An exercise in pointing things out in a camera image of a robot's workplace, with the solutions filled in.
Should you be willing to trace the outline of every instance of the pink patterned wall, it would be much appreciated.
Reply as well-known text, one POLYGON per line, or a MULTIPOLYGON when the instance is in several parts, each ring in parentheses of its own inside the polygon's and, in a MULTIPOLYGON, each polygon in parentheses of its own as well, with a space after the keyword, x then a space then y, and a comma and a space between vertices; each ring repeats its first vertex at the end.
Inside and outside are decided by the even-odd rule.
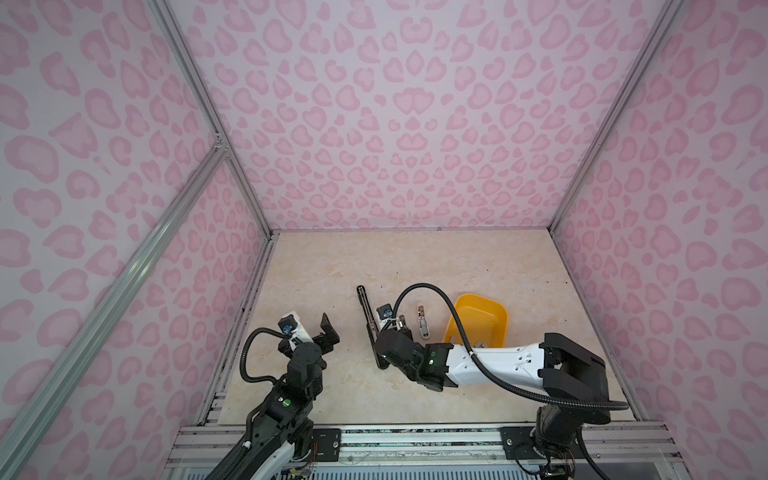
POLYGON ((548 225, 662 0, 174 0, 272 227, 548 225))
POLYGON ((0 12, 2 435, 212 139, 141 0, 0 12))
POLYGON ((768 470, 766 24, 692 2, 556 236, 697 480, 768 470))
POLYGON ((220 167, 20 478, 153 478, 200 408, 260 248, 220 167))

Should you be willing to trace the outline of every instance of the orange container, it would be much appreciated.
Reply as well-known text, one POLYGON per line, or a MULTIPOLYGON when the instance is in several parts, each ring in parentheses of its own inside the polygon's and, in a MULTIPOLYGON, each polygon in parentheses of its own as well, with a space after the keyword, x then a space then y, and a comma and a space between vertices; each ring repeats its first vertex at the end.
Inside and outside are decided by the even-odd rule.
MULTIPOLYGON (((455 307, 472 347, 502 348, 504 346, 509 313, 503 305, 484 296, 465 293, 456 300, 455 307)), ((453 316, 443 341, 455 345, 462 344, 453 316)))

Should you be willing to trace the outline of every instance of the white robotic arm segment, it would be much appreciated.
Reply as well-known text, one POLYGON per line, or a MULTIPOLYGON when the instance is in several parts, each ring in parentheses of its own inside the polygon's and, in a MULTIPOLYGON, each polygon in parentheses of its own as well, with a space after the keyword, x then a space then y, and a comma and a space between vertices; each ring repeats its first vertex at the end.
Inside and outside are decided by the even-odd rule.
MULTIPOLYGON (((538 343, 504 349, 475 349, 482 364, 494 375, 512 385, 544 389, 538 370, 544 368, 544 350, 538 343)), ((446 376, 457 386, 471 383, 488 383, 486 377, 475 365, 467 349, 456 345, 448 352, 446 376)))

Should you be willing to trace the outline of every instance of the long black tool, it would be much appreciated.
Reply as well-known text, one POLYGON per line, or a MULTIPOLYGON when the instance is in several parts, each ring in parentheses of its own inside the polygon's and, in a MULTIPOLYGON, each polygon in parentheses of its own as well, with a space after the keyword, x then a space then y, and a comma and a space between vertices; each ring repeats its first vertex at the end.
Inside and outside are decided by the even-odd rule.
POLYGON ((360 305, 362 305, 362 312, 366 316, 366 329, 368 330, 368 339, 371 341, 373 358, 376 359, 376 366, 378 366, 381 370, 384 370, 389 366, 389 362, 384 360, 378 353, 376 353, 376 339, 379 338, 379 324, 376 322, 376 318, 373 317, 371 304, 368 303, 366 288, 362 285, 357 287, 357 299, 360 300, 360 305))

